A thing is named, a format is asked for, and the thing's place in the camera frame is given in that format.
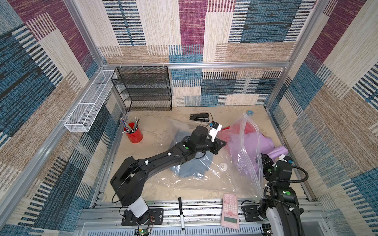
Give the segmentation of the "lilac garment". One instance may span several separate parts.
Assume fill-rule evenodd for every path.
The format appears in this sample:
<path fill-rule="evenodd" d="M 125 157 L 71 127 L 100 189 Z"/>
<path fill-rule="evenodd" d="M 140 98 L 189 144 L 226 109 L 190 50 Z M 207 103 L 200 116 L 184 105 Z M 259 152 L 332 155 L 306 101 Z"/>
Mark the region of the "lilac garment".
<path fill-rule="evenodd" d="M 258 158 L 262 154 L 268 155 L 274 162 L 280 155 L 287 155 L 288 149 L 284 146 L 274 146 L 271 138 L 265 137 L 260 132 L 245 134 L 243 140 L 240 135 L 227 143 L 231 160 L 237 170 L 246 175 L 251 175 L 251 168 L 247 166 L 248 160 L 252 163 L 256 174 L 259 173 Z"/>

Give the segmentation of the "red trousers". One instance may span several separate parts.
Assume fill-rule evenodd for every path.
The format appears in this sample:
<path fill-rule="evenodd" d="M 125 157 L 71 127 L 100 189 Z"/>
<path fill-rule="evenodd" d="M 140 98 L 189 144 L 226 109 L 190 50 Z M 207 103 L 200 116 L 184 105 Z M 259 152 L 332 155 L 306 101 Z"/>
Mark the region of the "red trousers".
<path fill-rule="evenodd" d="M 241 124 L 242 122 L 236 122 L 233 125 L 222 128 L 222 130 L 217 134 L 217 137 L 226 142 L 235 140 L 241 133 L 240 131 Z M 256 129 L 252 124 L 247 122 L 245 128 L 242 131 L 243 131 L 243 134 L 249 134 L 249 133 L 256 132 Z"/>

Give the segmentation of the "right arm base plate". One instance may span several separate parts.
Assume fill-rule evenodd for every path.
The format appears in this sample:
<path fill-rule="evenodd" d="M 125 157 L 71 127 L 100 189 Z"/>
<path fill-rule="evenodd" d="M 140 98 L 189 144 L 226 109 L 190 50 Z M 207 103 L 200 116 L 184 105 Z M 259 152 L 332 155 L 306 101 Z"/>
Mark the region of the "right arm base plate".
<path fill-rule="evenodd" d="M 260 216 L 258 211 L 258 205 L 245 205 L 241 206 L 241 210 L 244 213 L 246 222 L 263 222 L 265 219 Z"/>

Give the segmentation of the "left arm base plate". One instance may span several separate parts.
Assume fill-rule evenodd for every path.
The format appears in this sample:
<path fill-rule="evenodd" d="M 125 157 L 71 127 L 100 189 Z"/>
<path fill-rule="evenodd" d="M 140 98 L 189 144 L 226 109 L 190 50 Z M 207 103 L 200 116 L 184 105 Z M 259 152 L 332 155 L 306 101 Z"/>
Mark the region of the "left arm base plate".
<path fill-rule="evenodd" d="M 150 208 L 141 217 L 136 217 L 131 210 L 123 212 L 122 226 L 152 226 L 162 225 L 164 216 L 163 208 Z"/>

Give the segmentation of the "blue garment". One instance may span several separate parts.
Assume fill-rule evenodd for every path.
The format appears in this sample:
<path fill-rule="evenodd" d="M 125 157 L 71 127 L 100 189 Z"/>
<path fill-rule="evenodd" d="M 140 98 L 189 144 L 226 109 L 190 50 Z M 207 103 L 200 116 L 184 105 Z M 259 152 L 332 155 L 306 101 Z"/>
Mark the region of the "blue garment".
<path fill-rule="evenodd" d="M 201 179 L 209 171 L 213 158 L 214 154 L 209 151 L 205 155 L 200 152 L 196 154 L 193 160 L 169 169 L 180 178 L 194 177 Z"/>

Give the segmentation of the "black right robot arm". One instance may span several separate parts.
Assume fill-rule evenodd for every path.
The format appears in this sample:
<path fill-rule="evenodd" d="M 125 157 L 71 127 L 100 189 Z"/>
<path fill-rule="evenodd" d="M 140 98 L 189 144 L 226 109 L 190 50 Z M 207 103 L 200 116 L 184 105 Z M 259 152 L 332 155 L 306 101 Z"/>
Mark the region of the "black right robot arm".
<path fill-rule="evenodd" d="M 274 236 L 303 236 L 304 228 L 300 215 L 304 212 L 292 183 L 303 183 L 309 175 L 301 167 L 293 166 L 290 157 L 273 161 L 262 154 L 263 176 L 267 181 L 260 201 L 259 216 L 269 221 Z"/>

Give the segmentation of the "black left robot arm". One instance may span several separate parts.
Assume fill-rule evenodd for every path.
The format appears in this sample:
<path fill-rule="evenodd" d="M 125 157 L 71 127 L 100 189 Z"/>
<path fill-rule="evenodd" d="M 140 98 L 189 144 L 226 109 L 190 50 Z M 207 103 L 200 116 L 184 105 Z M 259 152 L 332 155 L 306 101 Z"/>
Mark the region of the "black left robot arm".
<path fill-rule="evenodd" d="M 110 184 L 119 202 L 132 212 L 138 224 L 152 219 L 151 210 L 142 197 L 145 182 L 170 167 L 203 159 L 208 152 L 218 154 L 226 145 L 225 141 L 216 137 L 221 130 L 222 125 L 217 122 L 211 122 L 209 129 L 197 126 L 191 136 L 185 137 L 168 151 L 144 159 L 135 160 L 130 156 L 124 160 Z"/>

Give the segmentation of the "clear plastic vacuum bag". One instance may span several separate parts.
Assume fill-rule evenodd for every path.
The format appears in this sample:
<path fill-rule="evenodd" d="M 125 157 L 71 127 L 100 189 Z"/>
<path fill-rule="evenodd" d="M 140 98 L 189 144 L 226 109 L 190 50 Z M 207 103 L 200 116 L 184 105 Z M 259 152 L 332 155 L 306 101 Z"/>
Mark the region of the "clear plastic vacuum bag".
<path fill-rule="evenodd" d="M 164 171 L 161 183 L 168 187 L 262 198 L 262 136 L 251 116 L 243 114 L 220 130 L 217 138 L 226 142 L 218 154 L 197 153 L 194 160 Z"/>

